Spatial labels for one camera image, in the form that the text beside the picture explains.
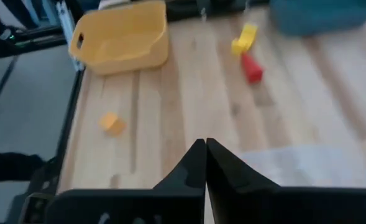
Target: gray floor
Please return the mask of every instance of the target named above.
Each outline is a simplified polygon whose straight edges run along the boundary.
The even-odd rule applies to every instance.
[[[0,79],[11,60],[0,59]],[[20,55],[0,96],[0,152],[53,157],[74,78],[66,46]],[[27,186],[0,183],[0,222]]]

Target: basket handle hole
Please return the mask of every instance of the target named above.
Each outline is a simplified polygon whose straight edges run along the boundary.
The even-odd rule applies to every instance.
[[[76,47],[78,49],[80,49],[82,47],[82,43],[83,43],[83,34],[79,34],[79,37],[78,37],[78,42],[76,43]]]

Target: butcher block countertop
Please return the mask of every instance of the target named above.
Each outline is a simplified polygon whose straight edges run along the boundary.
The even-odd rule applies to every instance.
[[[258,85],[247,84],[231,54],[246,22],[258,26],[251,49],[265,70]],[[105,78],[86,69],[59,192],[152,188],[198,138],[215,138],[238,156],[327,146],[366,170],[366,25],[285,37],[268,9],[256,7],[170,23],[168,31],[169,58],[160,68]],[[99,126],[107,112],[126,122],[120,136]],[[361,182],[351,186],[366,187]]]

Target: black object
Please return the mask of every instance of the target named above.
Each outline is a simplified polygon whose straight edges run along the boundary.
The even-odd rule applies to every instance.
[[[366,223],[366,189],[281,187],[214,139],[198,139],[152,190],[70,190],[45,222],[203,223],[205,179],[215,223]]]
[[[33,224],[43,223],[45,209],[53,200],[57,191],[58,176],[54,176],[55,159],[50,159],[37,170],[25,193],[13,198],[7,224]]]
[[[18,40],[13,44],[0,40],[0,58],[56,47],[65,43],[61,27],[27,30],[19,34]]]
[[[34,172],[44,165],[38,155],[25,155],[16,152],[0,153],[0,182],[28,181]]]
[[[32,20],[28,9],[22,0],[2,0],[3,4],[11,11],[21,23],[28,29],[37,28],[38,25]]]
[[[243,11],[246,7],[268,4],[269,0],[176,0],[167,1],[167,20],[214,17]]]

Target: red block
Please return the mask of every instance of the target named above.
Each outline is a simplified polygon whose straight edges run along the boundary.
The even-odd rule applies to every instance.
[[[241,65],[244,69],[245,76],[249,84],[254,84],[262,81],[263,69],[256,61],[248,54],[241,55]]]

